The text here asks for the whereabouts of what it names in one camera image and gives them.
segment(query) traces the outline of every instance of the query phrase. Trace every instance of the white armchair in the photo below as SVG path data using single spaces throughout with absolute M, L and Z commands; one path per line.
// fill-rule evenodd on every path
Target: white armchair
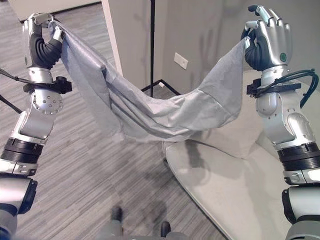
M 259 77 L 256 71 L 245 72 L 243 92 Z M 308 88 L 302 85 L 301 95 Z M 320 93 L 315 91 L 304 106 L 317 139 L 319 101 Z M 282 204 L 282 191 L 289 187 L 283 179 L 283 167 L 261 132 L 255 100 L 243 94 L 237 120 L 165 150 L 169 167 L 182 187 L 230 239 L 281 240 L 291 226 Z

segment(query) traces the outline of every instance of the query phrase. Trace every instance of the green indicator light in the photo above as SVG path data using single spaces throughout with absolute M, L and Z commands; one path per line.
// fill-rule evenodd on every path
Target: green indicator light
M 286 55 L 284 52 L 280 54 L 280 60 L 281 60 L 282 62 L 287 61 L 287 55 Z

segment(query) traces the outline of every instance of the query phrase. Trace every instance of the black shoe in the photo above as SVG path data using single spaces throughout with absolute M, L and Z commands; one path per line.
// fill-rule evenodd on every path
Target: black shoe
M 123 211 L 122 208 L 119 206 L 116 206 L 112 208 L 111 210 L 111 220 L 118 220 L 120 223 L 122 223 L 123 219 Z
M 171 226 L 170 223 L 167 221 L 164 221 L 161 224 L 161 233 L 160 233 L 160 237 L 165 238 L 167 236 L 168 233 L 171 232 Z

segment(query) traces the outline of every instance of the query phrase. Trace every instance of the wall baseboard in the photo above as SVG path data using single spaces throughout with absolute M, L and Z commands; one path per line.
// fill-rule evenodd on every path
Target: wall baseboard
M 55 15 L 55 14 L 60 14 L 60 13 L 64 13 L 64 12 L 68 12 L 70 10 L 75 10 L 75 9 L 80 9 L 80 8 L 84 8 L 84 7 L 89 7 L 89 6 L 92 6 L 92 5 L 96 5 L 96 4 L 101 4 L 101 1 L 97 1 L 97 2 L 93 2 L 93 3 L 88 3 L 88 4 L 84 4 L 84 5 L 80 5 L 80 6 L 75 6 L 75 7 L 70 7 L 70 8 L 67 8 L 67 9 L 63 9 L 63 10 L 59 10 L 59 11 L 54 11 L 54 12 L 50 12 L 51 14 Z M 25 20 L 27 19 L 23 19 L 23 20 L 20 20 L 20 23 L 24 23 Z
M 158 85 L 159 83 L 162 83 L 162 84 L 164 84 L 171 92 L 173 92 L 175 95 L 181 95 L 177 90 L 175 90 L 172 86 L 170 86 L 165 80 L 163 80 L 163 79 L 160 79 L 160 80 L 158 80 L 158 81 L 155 81 L 153 84 L 152 84 L 152 86 L 154 87 L 154 86 L 156 86 L 156 85 Z M 147 90 L 149 90 L 151 88 L 151 85 L 148 85 L 148 86 L 146 86 L 146 87 L 144 87 L 144 88 L 142 88 L 141 89 L 141 91 L 142 92 L 145 92 L 145 91 L 147 91 Z

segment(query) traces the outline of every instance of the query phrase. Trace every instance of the white wall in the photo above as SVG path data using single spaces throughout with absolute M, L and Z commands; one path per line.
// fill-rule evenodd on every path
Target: white wall
M 162 79 L 168 0 L 155 2 L 154 81 L 157 81 Z M 150 0 L 108 0 L 108 3 L 123 76 L 142 89 L 150 84 Z M 103 8 L 108 14 L 105 3 Z
M 53 13 L 81 5 L 99 2 L 98 0 L 9 0 L 19 20 L 27 19 L 33 13 Z
M 196 88 L 217 60 L 239 40 L 246 21 L 256 19 L 247 7 L 256 0 L 170 0 L 165 28 L 162 77 L 181 93 Z M 315 68 L 320 73 L 320 1 L 260 0 L 292 28 L 292 71 Z M 189 63 L 174 62 L 178 52 Z

